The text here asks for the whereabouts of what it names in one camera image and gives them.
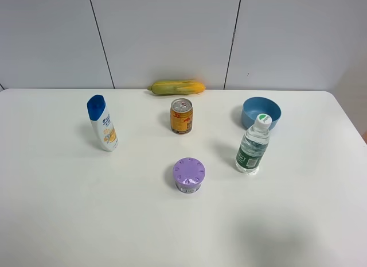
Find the purple air freshener jar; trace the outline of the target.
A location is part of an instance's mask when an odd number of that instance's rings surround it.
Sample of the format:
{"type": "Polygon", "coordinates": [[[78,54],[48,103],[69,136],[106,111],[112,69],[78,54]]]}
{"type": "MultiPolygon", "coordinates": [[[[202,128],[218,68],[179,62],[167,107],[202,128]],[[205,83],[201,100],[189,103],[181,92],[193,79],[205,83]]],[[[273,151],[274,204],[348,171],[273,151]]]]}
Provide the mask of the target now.
{"type": "Polygon", "coordinates": [[[173,166],[175,186],[185,194],[192,194],[198,191],[205,174],[206,170],[203,163],[195,158],[182,158],[173,166]]]}

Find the orange drink can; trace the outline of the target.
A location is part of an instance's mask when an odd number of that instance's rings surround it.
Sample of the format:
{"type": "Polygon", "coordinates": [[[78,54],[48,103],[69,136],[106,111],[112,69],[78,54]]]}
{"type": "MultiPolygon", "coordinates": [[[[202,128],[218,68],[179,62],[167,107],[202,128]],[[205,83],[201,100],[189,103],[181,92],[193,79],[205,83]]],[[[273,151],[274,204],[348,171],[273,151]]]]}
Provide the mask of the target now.
{"type": "Polygon", "coordinates": [[[170,125],[176,134],[186,134],[192,130],[193,106],[190,100],[178,98],[172,101],[170,125]]]}

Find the yellow corn cob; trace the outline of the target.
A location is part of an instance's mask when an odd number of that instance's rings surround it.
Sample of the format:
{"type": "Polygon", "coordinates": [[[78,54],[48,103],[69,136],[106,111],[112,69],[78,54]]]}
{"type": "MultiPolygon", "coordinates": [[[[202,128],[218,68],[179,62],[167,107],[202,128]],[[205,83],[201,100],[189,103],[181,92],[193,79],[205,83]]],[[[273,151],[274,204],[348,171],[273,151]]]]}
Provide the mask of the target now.
{"type": "Polygon", "coordinates": [[[206,90],[203,83],[189,80],[159,80],[148,86],[148,91],[155,95],[192,95],[206,90]]]}

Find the blue plastic bowl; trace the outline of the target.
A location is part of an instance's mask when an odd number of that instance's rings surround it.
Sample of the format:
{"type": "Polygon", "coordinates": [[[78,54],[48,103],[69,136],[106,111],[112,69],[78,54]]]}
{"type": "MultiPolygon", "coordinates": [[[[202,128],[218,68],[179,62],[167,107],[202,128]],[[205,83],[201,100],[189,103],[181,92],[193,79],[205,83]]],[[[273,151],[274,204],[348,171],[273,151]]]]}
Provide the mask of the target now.
{"type": "Polygon", "coordinates": [[[259,114],[267,114],[272,118],[269,130],[272,130],[282,115],[280,107],[272,100],[264,97],[252,97],[247,99],[242,106],[241,123],[250,128],[259,114]]]}

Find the clear water bottle green label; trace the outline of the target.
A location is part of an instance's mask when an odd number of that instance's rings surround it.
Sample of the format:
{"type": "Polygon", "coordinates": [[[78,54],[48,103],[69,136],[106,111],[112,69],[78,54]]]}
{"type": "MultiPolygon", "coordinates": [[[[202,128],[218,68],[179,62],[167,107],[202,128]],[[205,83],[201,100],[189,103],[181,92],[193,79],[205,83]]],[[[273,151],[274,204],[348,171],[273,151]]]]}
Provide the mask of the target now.
{"type": "Polygon", "coordinates": [[[236,155],[236,167],[241,173],[254,175],[259,169],[269,141],[272,118],[268,114],[259,114],[242,140],[236,155]]]}

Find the white blue shampoo bottle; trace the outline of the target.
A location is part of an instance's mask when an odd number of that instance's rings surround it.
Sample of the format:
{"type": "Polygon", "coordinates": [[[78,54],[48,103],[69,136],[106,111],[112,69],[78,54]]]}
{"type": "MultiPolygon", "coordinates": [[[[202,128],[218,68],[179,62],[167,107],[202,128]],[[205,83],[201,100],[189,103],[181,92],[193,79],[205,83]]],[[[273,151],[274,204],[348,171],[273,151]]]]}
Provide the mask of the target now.
{"type": "Polygon", "coordinates": [[[102,149],[114,151],[118,145],[118,138],[104,96],[94,95],[90,98],[87,102],[87,111],[102,149]]]}

